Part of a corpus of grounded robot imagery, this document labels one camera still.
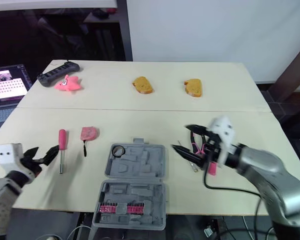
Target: laptop screen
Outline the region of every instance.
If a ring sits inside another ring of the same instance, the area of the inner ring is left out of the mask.
[[[21,100],[31,85],[23,64],[0,67],[0,103]]]

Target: metal ring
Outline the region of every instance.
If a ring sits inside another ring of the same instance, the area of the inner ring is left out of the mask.
[[[112,148],[111,152],[116,158],[121,158],[126,153],[126,149],[121,145],[116,145]]]

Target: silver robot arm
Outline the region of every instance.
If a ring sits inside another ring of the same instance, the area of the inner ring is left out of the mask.
[[[5,239],[12,206],[25,184],[30,184],[41,172],[40,164],[49,165],[57,156],[59,146],[54,146],[41,159],[33,159],[38,147],[23,153],[20,143],[0,145],[0,165],[7,172],[0,178],[0,239]]]
[[[232,145],[235,132],[226,116],[215,118],[209,127],[186,128],[207,140],[203,158],[185,147],[172,145],[183,158],[202,169],[209,161],[236,169],[258,189],[278,240],[300,240],[300,181],[285,169],[280,158],[243,144]]]
[[[300,181],[274,154],[247,146],[229,154],[225,165],[259,191],[279,240],[300,240]]]

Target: pink screwdriver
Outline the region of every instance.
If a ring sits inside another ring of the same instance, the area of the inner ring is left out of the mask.
[[[60,174],[64,172],[66,142],[67,142],[67,132],[64,129],[60,129],[59,130]]]

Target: bread slice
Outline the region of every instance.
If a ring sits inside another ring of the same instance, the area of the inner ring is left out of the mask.
[[[148,81],[148,79],[146,79],[145,76],[137,77],[132,84],[133,86],[135,86],[135,89],[141,94],[150,94],[154,91],[150,82]]]
[[[202,96],[201,80],[198,78],[190,79],[184,82],[185,91],[192,97],[199,98]]]

